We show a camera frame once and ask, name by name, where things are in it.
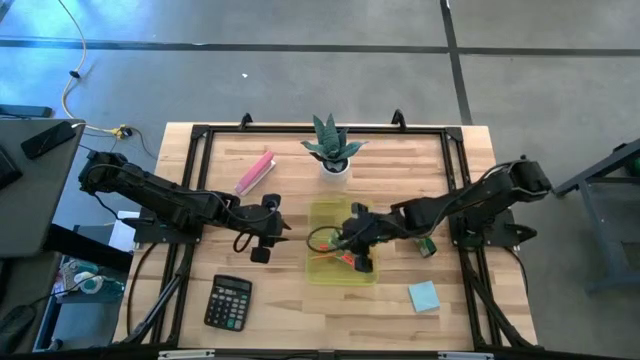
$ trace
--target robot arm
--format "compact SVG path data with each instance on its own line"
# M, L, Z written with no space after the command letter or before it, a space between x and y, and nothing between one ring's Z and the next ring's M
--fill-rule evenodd
M280 237L283 228L289 229L278 211L280 195L265 195L261 205L240 206L235 195L190 190L143 171L122 154L91 151L87 158L79 176L80 190L94 196L96 192L117 192L155 214L150 219L129 219L133 225L157 222L182 233L195 233L202 224L213 225L257 236L260 248L286 240ZM268 257L267 252L266 259L258 256L255 261L267 262Z
M396 238L429 236L442 220L458 212L465 214L465 230L478 232L513 203L540 200L550 190L551 183L538 163L523 159L491 168L466 188L392 205L387 214L372 213L354 203L352 217L343 222L332 250L349 250L355 255L355 269L371 272L371 246Z

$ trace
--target wooden table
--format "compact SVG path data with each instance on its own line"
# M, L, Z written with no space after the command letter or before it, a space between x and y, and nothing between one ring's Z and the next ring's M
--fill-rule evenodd
M169 123L160 149L156 175L180 182L191 123ZM495 163L489 130L463 127L472 180ZM346 194L354 201L373 202L373 211L420 196L447 192L440 140L429 135L350 135L368 140L352 158L352 172L343 185L320 179L318 162L299 144L313 134L216 134L206 189L232 193L238 179L267 150L276 167L243 204L260 203L266 193L282 195L280 211L293 228L291 241L272 250L269 264L252 263L250 249L232 250L236 233L205 227L196 247L180 335L180 347L352 350L471 350L473 348L457 250L451 246L447 221L432 238L438 252L421 258L415 245L396 240L378 245L379 281L369 287L314 286L305 279L305 239L310 201L325 194ZM199 146L195 164L200 164ZM192 184L197 181L195 166ZM168 245L158 245L142 266L136 284L132 319L140 321L155 302ZM536 343L520 267L500 248L487 248L487 263L496 302L523 337ZM140 259L136 252L130 277ZM246 278L254 293L244 331L205 326L204 312L217 273ZM432 280L439 310L416 313L408 285ZM114 340L125 336L127 298L122 302ZM165 331L173 317L168 307ZM489 339L486 312L478 305L483 334Z

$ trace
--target potted plant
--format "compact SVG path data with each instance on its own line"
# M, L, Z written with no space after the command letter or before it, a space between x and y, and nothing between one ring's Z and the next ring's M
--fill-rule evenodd
M329 114L326 125L314 115L313 127L316 130L318 144L312 144L308 141L302 141L301 144L310 150L310 154L320 162L325 179L331 182L346 180L350 165L349 158L355 155L366 142L356 141L347 144L349 129L344 128L338 133L331 114Z

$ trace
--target white plant pot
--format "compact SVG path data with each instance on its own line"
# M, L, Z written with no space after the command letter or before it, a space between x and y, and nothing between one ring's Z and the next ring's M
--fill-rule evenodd
M342 170L339 173L334 173L329 171L325 166L323 162L320 162L320 173L322 175L322 178L326 181L326 182L330 182L330 183L341 183L341 182L345 182L347 181L347 179L349 178L349 170L351 167L351 160L347 159L347 167L344 168L344 170Z

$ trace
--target transparent yellow tray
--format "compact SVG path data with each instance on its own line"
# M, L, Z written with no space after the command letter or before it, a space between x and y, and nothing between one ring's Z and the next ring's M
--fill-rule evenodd
M338 226L351 216L352 201L347 197L324 198L311 203L309 213L310 230L320 226ZM333 229L316 232L311 238L311 245L320 248L328 246L330 237L335 234ZM367 286L378 281L378 257L376 248L371 248L373 272L362 273L355 271L347 262L327 254L319 254L307 249L306 274L307 281L314 285L345 285Z

